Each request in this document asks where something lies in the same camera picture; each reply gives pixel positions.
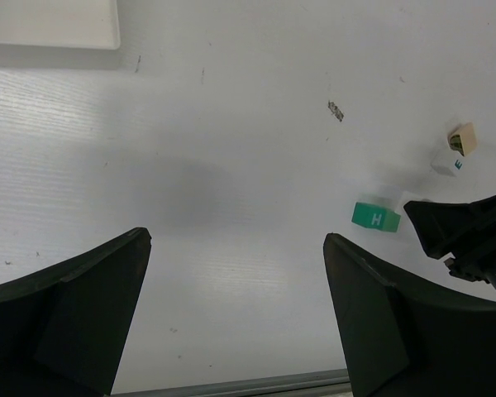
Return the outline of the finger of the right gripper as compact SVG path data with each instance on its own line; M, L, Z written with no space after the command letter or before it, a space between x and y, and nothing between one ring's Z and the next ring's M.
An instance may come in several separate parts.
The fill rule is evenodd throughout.
M425 254L433 259L496 248L496 195L471 203L412 200L403 209Z

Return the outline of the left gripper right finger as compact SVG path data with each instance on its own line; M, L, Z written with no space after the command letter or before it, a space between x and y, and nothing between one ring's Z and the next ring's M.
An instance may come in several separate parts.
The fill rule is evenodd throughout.
M356 396L496 396L496 302L330 233L323 255Z

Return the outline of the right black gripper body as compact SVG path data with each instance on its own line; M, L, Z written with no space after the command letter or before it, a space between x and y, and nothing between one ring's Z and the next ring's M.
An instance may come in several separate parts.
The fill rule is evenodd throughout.
M496 290L496 235L457 241L444 263L449 275L469 282L483 281Z

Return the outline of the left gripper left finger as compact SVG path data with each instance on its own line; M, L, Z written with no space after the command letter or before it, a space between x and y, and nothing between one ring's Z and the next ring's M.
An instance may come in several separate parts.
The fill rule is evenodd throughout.
M150 259L136 227L0 284L0 396L108 396Z

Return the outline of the dark green H block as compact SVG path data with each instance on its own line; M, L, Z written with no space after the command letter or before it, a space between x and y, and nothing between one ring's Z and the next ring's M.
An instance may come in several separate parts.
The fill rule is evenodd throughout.
M401 216L389 208L371 203L356 202L351 222L381 232L397 232Z

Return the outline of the white E block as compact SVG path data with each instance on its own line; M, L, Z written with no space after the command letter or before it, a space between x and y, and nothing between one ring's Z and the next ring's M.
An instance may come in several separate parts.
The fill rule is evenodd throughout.
M440 149L433 157L431 168L439 175L456 177L465 163L464 157L458 151L449 148Z

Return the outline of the beige wood block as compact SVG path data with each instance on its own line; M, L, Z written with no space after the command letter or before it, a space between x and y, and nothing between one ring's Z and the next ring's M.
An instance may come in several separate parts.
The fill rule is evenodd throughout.
M447 141L453 151L459 152L464 157L470 155L478 146L474 123L468 122L459 126L448 136Z

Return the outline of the white perforated box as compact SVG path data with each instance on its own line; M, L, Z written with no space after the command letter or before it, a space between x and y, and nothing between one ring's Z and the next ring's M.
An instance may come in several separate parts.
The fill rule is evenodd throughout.
M116 50L121 45L117 3L0 0L0 44Z

